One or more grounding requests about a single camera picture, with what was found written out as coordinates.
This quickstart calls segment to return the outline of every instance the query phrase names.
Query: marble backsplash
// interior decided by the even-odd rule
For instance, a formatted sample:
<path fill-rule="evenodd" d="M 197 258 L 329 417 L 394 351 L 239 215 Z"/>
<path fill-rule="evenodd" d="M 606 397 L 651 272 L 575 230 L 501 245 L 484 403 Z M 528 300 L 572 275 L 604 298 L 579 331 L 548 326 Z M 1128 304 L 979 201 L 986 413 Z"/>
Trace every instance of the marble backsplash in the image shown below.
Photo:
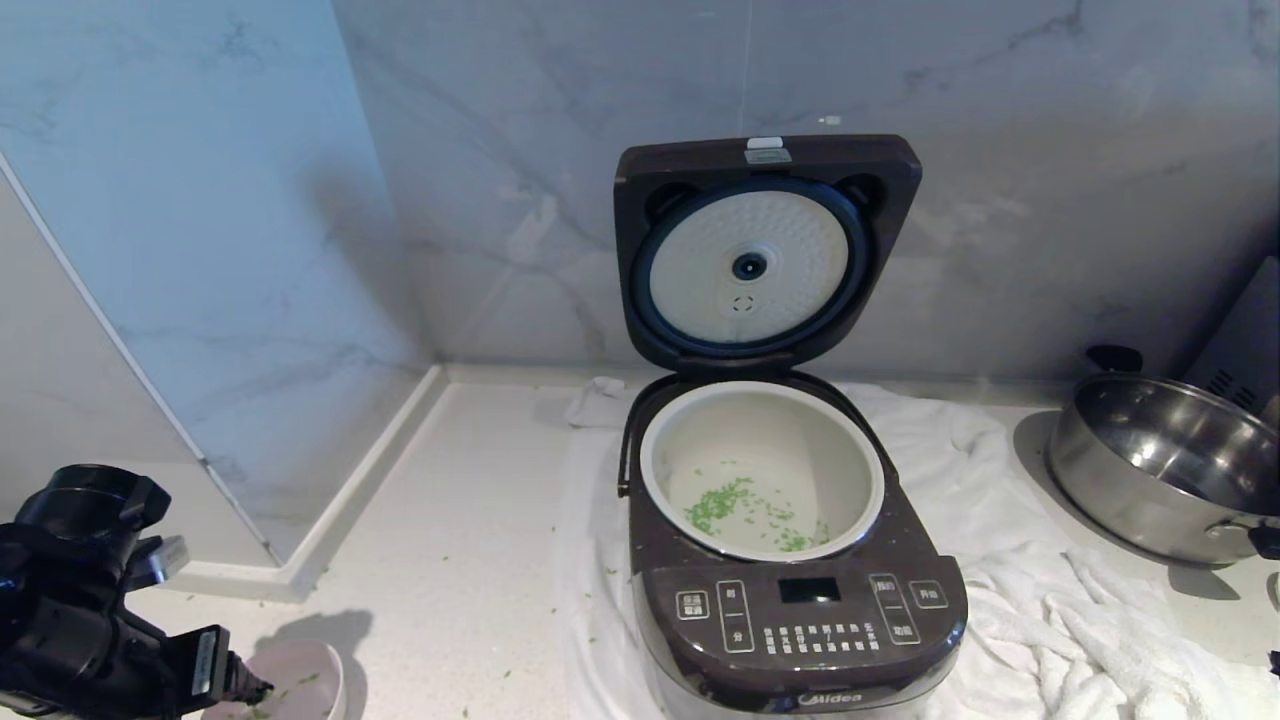
<path fill-rule="evenodd" d="M 611 190 L 631 145 L 891 132 L 924 184 L 817 365 L 1062 379 L 1185 363 L 1277 217 L 1275 4 L 337 0 L 440 354 L 641 363 Z"/>
<path fill-rule="evenodd" d="M 430 363 L 332 8 L 0 1 L 0 149 L 287 557 Z"/>

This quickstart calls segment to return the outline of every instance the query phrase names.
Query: white inner pot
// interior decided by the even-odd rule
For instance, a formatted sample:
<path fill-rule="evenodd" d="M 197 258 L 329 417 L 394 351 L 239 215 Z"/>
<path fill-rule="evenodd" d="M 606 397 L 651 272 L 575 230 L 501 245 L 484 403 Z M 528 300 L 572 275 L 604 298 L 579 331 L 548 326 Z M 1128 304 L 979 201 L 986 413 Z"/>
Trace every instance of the white inner pot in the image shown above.
<path fill-rule="evenodd" d="M 867 534 L 884 501 L 884 470 L 858 425 L 773 383 L 714 383 L 671 401 L 645 429 L 640 471 L 681 532 L 744 560 L 831 555 Z"/>

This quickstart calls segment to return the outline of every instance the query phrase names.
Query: bowl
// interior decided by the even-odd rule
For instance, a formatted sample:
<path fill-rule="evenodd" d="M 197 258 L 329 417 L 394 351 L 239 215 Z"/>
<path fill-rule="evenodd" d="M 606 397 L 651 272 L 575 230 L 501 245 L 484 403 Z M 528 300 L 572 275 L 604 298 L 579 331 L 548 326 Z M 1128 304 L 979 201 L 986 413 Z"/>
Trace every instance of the bowl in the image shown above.
<path fill-rule="evenodd" d="M 824 557 L 861 539 L 884 501 L 870 439 L 831 404 L 776 383 L 703 386 L 640 442 L 645 489 L 698 543 L 744 560 Z"/>
<path fill-rule="evenodd" d="M 342 720 L 347 714 L 342 657 L 324 642 L 283 641 L 244 665 L 275 685 L 270 697 L 253 707 L 221 702 L 206 708 L 201 720 Z"/>

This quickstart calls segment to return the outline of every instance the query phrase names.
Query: stainless steel pot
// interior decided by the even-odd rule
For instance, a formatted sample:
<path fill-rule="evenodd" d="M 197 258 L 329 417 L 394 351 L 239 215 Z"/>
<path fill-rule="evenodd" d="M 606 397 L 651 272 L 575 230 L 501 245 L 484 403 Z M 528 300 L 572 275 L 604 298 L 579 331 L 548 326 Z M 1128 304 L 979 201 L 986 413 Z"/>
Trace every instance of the stainless steel pot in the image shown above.
<path fill-rule="evenodd" d="M 1277 448 L 1275 430 L 1207 392 L 1102 373 L 1076 386 L 1047 456 L 1102 527 L 1157 555 L 1225 564 L 1280 560 Z"/>

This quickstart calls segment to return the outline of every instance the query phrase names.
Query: digital display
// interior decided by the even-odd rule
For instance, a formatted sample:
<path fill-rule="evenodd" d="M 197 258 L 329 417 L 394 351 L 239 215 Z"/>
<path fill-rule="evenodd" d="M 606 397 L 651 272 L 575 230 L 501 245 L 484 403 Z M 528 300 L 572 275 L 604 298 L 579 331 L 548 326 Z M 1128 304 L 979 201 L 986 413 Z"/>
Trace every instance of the digital display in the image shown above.
<path fill-rule="evenodd" d="M 778 580 L 782 602 L 840 602 L 836 578 L 783 578 Z"/>

